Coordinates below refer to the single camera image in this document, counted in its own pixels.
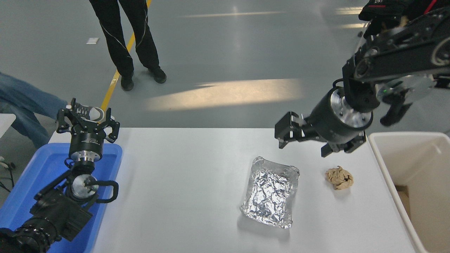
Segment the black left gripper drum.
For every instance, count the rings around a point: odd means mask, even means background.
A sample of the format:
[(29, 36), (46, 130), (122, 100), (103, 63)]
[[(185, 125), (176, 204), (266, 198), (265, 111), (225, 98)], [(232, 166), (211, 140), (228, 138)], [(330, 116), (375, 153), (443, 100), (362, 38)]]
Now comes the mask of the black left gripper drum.
[(72, 139), (69, 152), (92, 151), (103, 152), (103, 141), (106, 133), (99, 126), (88, 124), (84, 128), (80, 124), (72, 124)]

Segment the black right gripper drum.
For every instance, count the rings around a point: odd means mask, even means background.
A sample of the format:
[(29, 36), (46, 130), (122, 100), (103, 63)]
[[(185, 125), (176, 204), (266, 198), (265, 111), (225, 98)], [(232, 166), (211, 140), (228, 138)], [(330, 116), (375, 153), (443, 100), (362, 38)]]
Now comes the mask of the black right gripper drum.
[(306, 120), (328, 143), (344, 144), (368, 128), (368, 113), (353, 109), (344, 89), (331, 89)]

